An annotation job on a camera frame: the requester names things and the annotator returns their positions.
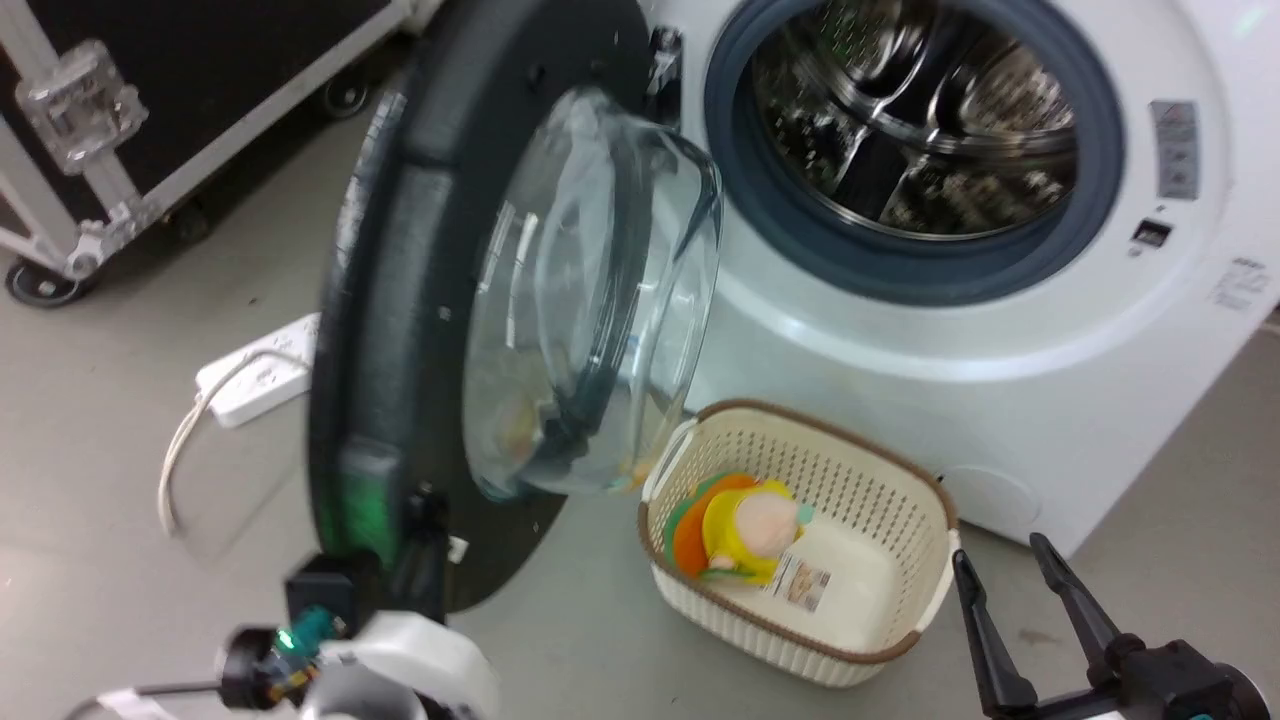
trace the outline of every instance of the white power strip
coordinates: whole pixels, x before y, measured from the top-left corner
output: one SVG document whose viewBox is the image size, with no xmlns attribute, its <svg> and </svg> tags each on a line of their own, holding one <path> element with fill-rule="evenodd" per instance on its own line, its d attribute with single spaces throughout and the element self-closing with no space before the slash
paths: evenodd
<svg viewBox="0 0 1280 720">
<path fill-rule="evenodd" d="M 320 314 L 314 313 L 205 365 L 196 373 L 200 395 L 207 396 L 227 373 L 260 350 L 291 355 L 310 366 L 315 359 L 319 329 Z M 209 407 L 218 418 L 218 424 L 237 428 L 310 388 L 308 370 L 279 357 L 262 356 L 228 380 L 209 402 Z"/>
</svg>

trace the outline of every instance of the floor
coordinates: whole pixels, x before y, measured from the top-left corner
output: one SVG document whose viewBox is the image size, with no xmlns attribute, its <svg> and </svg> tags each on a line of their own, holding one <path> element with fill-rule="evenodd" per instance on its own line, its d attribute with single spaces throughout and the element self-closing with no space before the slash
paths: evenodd
<svg viewBox="0 0 1280 720">
<path fill-rule="evenodd" d="M 196 434 L 177 480 L 186 541 L 160 533 L 154 488 L 196 369 L 316 307 L 362 126 L 303 142 L 311 135 L 276 133 L 287 151 L 262 151 L 269 172 L 257 174 L 269 177 L 228 204 L 207 241 L 137 243 L 93 296 L 60 311 L 0 300 L 0 719 L 60 717 L 109 688 L 207 678 L 236 625 L 283 619 L 279 579 L 314 547 L 303 404 Z M 1280 338 L 1260 336 L 1074 560 L 1121 628 L 1185 638 L 1272 696 L 1276 427 Z M 635 502 L 571 501 L 512 584 L 454 619 L 498 667 L 507 716 L 980 716 L 954 601 L 868 685 L 815 689 L 663 605 L 634 537 Z M 964 539 L 1042 697 L 1082 687 L 1079 648 L 1028 552 L 974 529 Z M 227 716 L 211 701 L 173 711 Z"/>
</svg>

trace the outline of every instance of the stainless steel drum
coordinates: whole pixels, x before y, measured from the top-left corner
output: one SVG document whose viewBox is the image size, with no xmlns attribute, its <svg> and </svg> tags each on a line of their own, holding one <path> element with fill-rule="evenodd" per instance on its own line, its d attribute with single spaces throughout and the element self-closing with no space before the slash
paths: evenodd
<svg viewBox="0 0 1280 720">
<path fill-rule="evenodd" d="M 1056 78 L 936 0 L 829 0 L 774 33 L 750 72 L 778 152 L 845 222 L 969 240 L 1036 219 L 1075 184 Z"/>
</svg>

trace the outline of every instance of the washing machine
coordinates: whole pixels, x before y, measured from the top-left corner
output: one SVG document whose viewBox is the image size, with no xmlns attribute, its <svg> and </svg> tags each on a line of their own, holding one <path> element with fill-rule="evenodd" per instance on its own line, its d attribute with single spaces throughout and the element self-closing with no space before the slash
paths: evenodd
<svg viewBox="0 0 1280 720">
<path fill-rule="evenodd" d="M 527 488 L 754 397 L 1074 552 L 1280 297 L 1277 9 L 447 3 L 339 222 L 321 546 L 390 562 L 445 491 L 477 601 L 559 509 Z"/>
<path fill-rule="evenodd" d="M 728 195 L 691 404 L 801 407 L 1074 552 L 1280 295 L 1277 9 L 654 6 Z"/>
</svg>

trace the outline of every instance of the laundry basket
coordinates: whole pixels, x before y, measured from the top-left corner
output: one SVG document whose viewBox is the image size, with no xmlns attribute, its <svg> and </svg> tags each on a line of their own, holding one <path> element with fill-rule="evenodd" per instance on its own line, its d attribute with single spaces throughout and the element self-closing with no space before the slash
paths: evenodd
<svg viewBox="0 0 1280 720">
<path fill-rule="evenodd" d="M 667 557 L 664 527 L 703 480 L 777 478 L 813 521 L 765 588 L 699 582 Z M 951 587 L 960 547 L 951 498 L 891 452 L 783 407 L 713 405 L 681 425 L 640 503 L 640 541 L 662 597 L 740 650 L 827 687 L 868 680 L 905 655 Z"/>
</svg>

